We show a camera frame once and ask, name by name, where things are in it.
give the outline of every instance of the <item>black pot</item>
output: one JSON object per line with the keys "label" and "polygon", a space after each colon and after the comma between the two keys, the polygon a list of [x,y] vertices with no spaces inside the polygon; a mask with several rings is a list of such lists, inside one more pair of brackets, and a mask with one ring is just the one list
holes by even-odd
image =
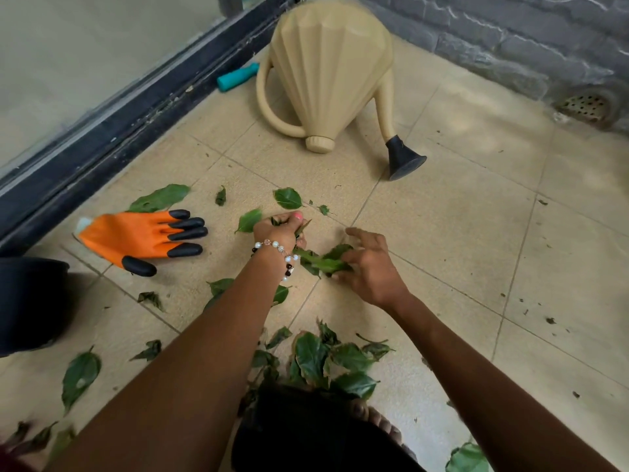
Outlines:
{"label": "black pot", "polygon": [[51,344],[70,319],[65,262],[0,258],[0,356]]}

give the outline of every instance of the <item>tiled floor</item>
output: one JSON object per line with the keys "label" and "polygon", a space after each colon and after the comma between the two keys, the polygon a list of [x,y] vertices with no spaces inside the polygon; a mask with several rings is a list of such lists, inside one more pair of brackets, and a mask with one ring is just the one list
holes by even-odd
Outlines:
{"label": "tiled floor", "polygon": [[[410,289],[447,325],[629,470],[629,141],[556,125],[535,102],[398,39],[394,46],[397,128],[429,157],[412,175],[383,176],[373,105],[319,155],[260,118],[249,81],[212,94],[43,239],[31,253],[70,263],[79,312],[52,347],[0,359],[0,436],[20,419],[61,417],[63,370],[94,344],[103,372],[64,419],[82,427],[142,367],[127,358],[145,341],[170,341],[208,301],[206,281],[242,268],[252,239],[233,234],[240,214],[277,213],[272,190],[291,186],[332,211],[304,208],[311,248],[328,250],[350,225],[386,235]],[[269,97],[280,116],[295,118],[273,76]],[[158,261],[147,279],[70,236],[78,217],[124,210],[173,182],[193,186],[180,206],[209,226],[202,256]],[[224,207],[213,201],[221,185]],[[271,309],[269,332],[314,330],[319,317],[348,341],[356,332],[388,338],[396,351],[372,370],[382,380],[372,402],[427,470],[443,470],[469,433],[413,344],[331,280],[301,270],[291,285]],[[158,292],[164,311],[138,305],[142,291]],[[277,353],[285,358],[288,348]]]}

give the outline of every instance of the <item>forearm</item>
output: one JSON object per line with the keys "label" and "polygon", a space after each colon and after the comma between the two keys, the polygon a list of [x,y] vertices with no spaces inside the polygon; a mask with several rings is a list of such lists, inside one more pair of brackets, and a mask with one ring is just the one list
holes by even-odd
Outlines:
{"label": "forearm", "polygon": [[109,402],[51,471],[218,468],[282,257],[261,250],[215,305]]}
{"label": "forearm", "polygon": [[616,471],[527,392],[409,295],[389,312],[497,471]]}

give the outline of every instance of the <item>teal handle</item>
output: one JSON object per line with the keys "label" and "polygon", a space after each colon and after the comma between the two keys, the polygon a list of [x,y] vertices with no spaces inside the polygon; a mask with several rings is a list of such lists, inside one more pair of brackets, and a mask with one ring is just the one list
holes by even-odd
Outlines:
{"label": "teal handle", "polygon": [[249,78],[255,76],[258,73],[259,67],[260,65],[258,63],[251,63],[244,68],[240,68],[232,71],[231,73],[222,75],[216,80],[218,88],[221,92],[225,92],[235,88],[236,86],[239,86],[240,84],[247,81]]}

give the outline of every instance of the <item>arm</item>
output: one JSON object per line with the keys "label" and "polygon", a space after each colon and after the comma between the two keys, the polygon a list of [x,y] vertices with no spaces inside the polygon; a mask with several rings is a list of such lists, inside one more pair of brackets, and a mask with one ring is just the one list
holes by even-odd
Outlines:
{"label": "arm", "polygon": [[[300,212],[254,227],[254,237],[295,246]],[[300,237],[297,245],[306,246]],[[81,431],[50,472],[212,471],[220,465],[284,256],[262,247],[232,286]]]}
{"label": "arm", "polygon": [[338,279],[401,326],[495,470],[618,472],[408,291],[383,236],[357,228],[347,233],[365,249],[344,254],[358,271],[339,272]]}

